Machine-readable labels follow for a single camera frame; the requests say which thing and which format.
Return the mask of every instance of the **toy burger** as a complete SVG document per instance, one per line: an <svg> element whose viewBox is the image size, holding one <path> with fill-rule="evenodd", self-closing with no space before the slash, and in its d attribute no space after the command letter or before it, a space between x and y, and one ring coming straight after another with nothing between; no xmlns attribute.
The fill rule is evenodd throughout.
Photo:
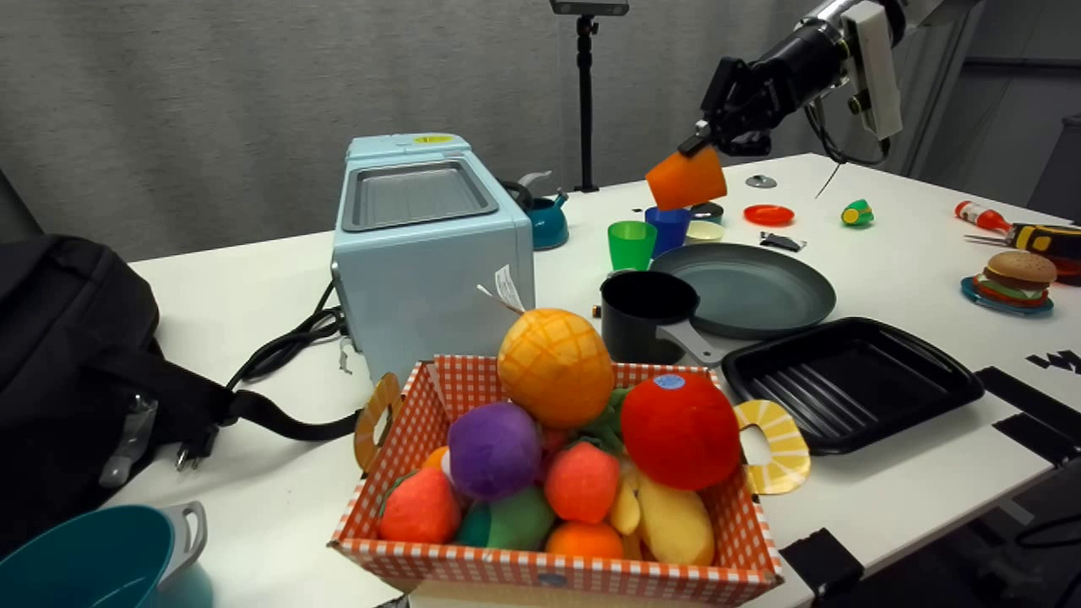
<svg viewBox="0 0 1081 608"><path fill-rule="evenodd" d="M1047 257L1028 249L1003 249L985 261L982 275L962 280L972 303L1012 313L1047 313L1053 303L1047 288L1057 271Z"/></svg>

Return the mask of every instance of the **red checkered basket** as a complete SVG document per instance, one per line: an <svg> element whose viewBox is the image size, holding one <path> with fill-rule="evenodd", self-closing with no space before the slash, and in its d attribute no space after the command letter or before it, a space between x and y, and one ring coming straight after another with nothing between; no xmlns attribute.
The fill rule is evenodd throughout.
<svg viewBox="0 0 1081 608"><path fill-rule="evenodd" d="M636 384L658 372L708 375L708 369L696 366L615 366L618 384ZM376 466L369 466L369 480L353 496L330 546L401 591L413 591L422 582L457 582L742 606L780 584L780 553L742 475L703 493L719 546L708 569L380 541L380 496L385 496L394 480L414 473L422 458L447 443L452 418L498 399L506 399L498 377L498 357L440 354L413 369Z"/></svg>

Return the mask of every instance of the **gray curtain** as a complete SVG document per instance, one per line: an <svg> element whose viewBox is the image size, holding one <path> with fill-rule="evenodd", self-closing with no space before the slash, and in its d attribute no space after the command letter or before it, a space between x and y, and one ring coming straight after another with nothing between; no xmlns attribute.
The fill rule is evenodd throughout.
<svg viewBox="0 0 1081 608"><path fill-rule="evenodd" d="M578 184L578 34L547 0L0 0L0 166L44 229L155 257L330 229L347 140L457 132ZM815 0L633 0L596 34L596 184L641 179L719 59ZM815 148L791 117L776 152Z"/></svg>

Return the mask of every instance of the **green cup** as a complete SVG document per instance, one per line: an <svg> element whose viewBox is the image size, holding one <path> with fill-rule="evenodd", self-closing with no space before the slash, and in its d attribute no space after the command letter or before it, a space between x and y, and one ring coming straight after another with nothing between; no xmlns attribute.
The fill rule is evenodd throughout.
<svg viewBox="0 0 1081 608"><path fill-rule="evenodd" d="M657 226L641 219L609 222L610 271L648 271Z"/></svg>

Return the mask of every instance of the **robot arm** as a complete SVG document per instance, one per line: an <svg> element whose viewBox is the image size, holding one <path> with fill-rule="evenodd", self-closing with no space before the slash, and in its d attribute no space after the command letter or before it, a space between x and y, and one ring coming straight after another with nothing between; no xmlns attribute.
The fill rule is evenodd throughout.
<svg viewBox="0 0 1081 608"><path fill-rule="evenodd" d="M722 59L703 96L696 134L682 154L714 142L739 152L768 140L791 112L850 81L850 112L889 142L902 132L892 49L904 24L926 24L945 0L825 0L773 51L756 61Z"/></svg>

